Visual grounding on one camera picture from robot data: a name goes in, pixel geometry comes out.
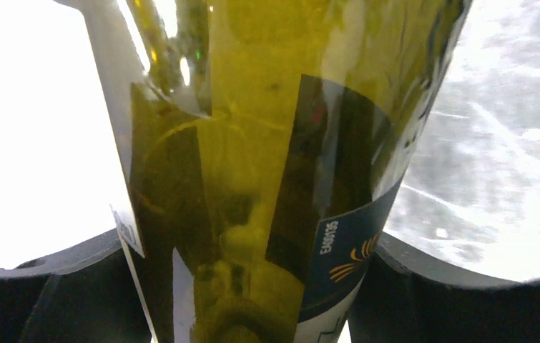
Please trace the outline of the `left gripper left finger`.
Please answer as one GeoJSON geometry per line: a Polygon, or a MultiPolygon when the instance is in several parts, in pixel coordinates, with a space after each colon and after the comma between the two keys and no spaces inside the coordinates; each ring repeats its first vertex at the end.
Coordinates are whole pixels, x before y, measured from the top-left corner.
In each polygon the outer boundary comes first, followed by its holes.
{"type": "Polygon", "coordinates": [[[0,342],[150,340],[113,229],[15,269],[0,269],[0,342]]]}

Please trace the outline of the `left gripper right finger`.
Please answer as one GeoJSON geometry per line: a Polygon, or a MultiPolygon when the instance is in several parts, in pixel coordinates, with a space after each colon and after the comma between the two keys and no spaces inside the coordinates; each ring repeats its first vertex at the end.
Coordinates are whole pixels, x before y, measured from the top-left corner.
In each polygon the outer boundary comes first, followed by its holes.
{"type": "Polygon", "coordinates": [[[479,274],[385,233],[348,325],[353,342],[540,342],[540,279],[479,274]]]}

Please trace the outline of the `dark wine bottle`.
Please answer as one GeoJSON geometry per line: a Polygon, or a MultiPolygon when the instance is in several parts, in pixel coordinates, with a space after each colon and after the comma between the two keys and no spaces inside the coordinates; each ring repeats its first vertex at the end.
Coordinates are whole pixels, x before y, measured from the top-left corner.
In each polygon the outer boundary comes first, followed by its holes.
{"type": "Polygon", "coordinates": [[[154,342],[335,342],[470,1],[68,1],[154,342]]]}

